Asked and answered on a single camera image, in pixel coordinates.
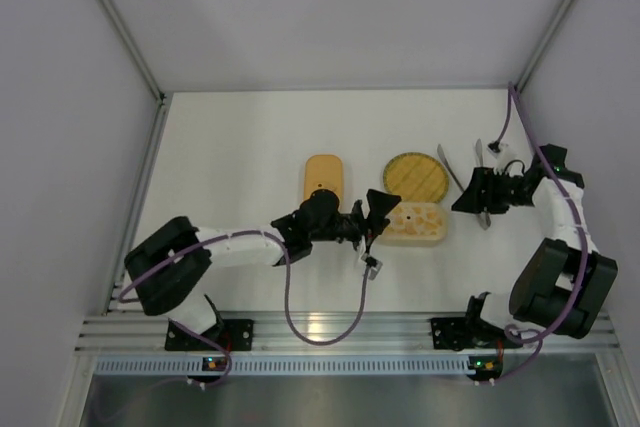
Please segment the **beige lunch box container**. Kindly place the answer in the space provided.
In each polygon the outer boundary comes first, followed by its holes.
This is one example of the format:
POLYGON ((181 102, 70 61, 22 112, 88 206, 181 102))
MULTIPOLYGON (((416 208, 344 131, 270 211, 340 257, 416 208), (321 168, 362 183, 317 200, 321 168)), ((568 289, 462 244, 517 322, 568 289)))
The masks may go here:
POLYGON ((396 247, 434 247, 447 237, 446 232, 427 231, 426 233, 385 232, 378 237, 381 244, 396 247))

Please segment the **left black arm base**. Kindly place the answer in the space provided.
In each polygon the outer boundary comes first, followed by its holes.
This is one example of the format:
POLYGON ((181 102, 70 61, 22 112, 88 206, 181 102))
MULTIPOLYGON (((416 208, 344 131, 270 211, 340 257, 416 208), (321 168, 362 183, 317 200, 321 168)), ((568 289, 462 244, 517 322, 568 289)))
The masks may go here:
MULTIPOLYGON (((254 320, 248 318, 226 319, 220 326, 214 326, 201 336, 216 342, 229 352, 248 352, 252 350, 254 320)), ((213 348, 169 323, 164 349, 169 352, 205 352, 213 348)))

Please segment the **orange lunch box lid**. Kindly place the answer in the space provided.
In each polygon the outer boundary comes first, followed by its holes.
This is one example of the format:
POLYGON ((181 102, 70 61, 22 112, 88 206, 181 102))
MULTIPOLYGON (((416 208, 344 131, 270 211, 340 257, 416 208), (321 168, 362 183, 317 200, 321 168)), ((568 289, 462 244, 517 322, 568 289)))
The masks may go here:
POLYGON ((311 156, 305 164, 303 196, 316 190, 329 190, 343 200, 344 168, 342 160, 333 154, 311 156))

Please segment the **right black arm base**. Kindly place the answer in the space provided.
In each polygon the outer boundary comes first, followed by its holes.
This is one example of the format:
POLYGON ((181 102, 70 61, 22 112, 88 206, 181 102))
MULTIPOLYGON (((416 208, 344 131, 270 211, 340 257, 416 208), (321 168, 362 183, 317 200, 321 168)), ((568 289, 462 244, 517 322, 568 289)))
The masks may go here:
POLYGON ((519 349, 504 331, 483 320, 466 317, 433 317, 430 319, 433 347, 459 352, 467 349, 519 349))

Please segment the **patterned beige lunch box lid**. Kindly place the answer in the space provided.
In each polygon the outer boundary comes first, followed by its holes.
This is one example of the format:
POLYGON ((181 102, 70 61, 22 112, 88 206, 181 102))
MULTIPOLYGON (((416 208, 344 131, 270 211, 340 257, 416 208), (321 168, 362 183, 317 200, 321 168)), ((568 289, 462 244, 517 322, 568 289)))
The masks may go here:
POLYGON ((385 232, 426 233, 440 231, 448 233, 448 218, 436 203, 400 202, 387 216, 390 224, 385 232))

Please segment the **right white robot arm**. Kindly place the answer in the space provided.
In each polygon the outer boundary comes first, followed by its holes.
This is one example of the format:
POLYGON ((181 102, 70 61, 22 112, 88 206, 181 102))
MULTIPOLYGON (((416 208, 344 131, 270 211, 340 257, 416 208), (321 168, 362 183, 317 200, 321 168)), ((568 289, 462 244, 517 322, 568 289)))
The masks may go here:
POLYGON ((617 277, 615 260, 599 253, 586 228, 584 179, 566 167, 567 149, 540 147, 529 168, 511 175, 505 168, 476 167, 452 210, 500 215, 511 207, 532 207, 543 240, 514 283, 511 316, 575 339, 593 326, 617 277))

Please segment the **metal food tongs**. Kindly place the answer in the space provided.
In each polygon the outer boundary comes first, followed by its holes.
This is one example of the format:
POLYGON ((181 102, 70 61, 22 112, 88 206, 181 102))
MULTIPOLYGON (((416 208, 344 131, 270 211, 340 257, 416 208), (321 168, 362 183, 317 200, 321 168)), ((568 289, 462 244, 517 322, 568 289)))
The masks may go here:
MULTIPOLYGON (((436 148, 436 152, 439 158, 439 161, 442 163, 442 165, 444 166, 444 168, 446 169, 447 173, 449 174, 449 176, 451 177, 451 179, 454 181, 454 184, 458 187, 458 189, 460 190, 460 192, 463 192, 465 190, 465 187, 463 186, 463 184, 461 183, 461 181, 458 179, 458 177, 456 176, 456 174, 454 173, 447 157, 444 151, 444 148, 441 144, 437 145, 436 148)), ((474 147, 474 153, 476 156, 476 163, 478 167, 484 167, 484 158, 483 158, 483 147, 482 147, 482 141, 480 139, 477 140, 475 147, 474 147)), ((491 227, 491 218, 488 212, 484 211, 482 213, 479 213, 476 215, 476 219, 480 225, 480 227, 483 230, 488 230, 491 227)))

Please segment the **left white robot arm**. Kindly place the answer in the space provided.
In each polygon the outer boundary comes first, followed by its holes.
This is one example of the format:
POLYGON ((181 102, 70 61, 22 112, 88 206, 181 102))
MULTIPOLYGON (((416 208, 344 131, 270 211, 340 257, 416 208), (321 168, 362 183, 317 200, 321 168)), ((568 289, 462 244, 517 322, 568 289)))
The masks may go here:
POLYGON ((282 266, 290 276, 293 263, 308 257, 319 242, 351 243, 369 282, 382 266, 371 246, 400 202, 398 195, 371 189, 343 213, 338 196, 319 189, 266 227, 205 231, 186 216, 174 217, 125 256, 130 283, 118 301, 137 303, 146 316, 164 317, 189 335, 203 336, 222 326, 205 288, 215 270, 282 266))

